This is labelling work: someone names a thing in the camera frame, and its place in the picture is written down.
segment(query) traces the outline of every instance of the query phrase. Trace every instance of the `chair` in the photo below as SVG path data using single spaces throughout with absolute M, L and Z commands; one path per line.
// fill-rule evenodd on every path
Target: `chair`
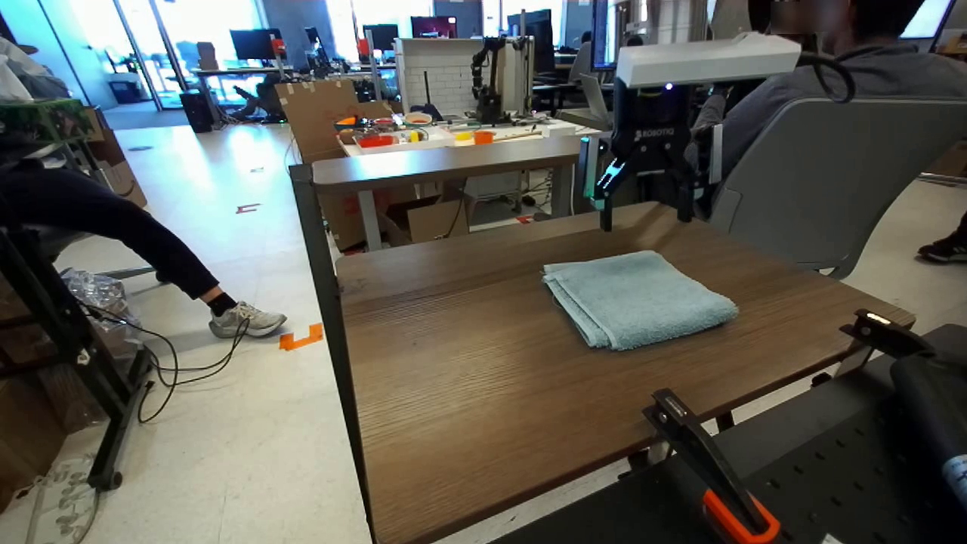
M 895 195 L 960 139 L 963 100 L 796 100 L 730 170 L 709 224 L 845 277 Z

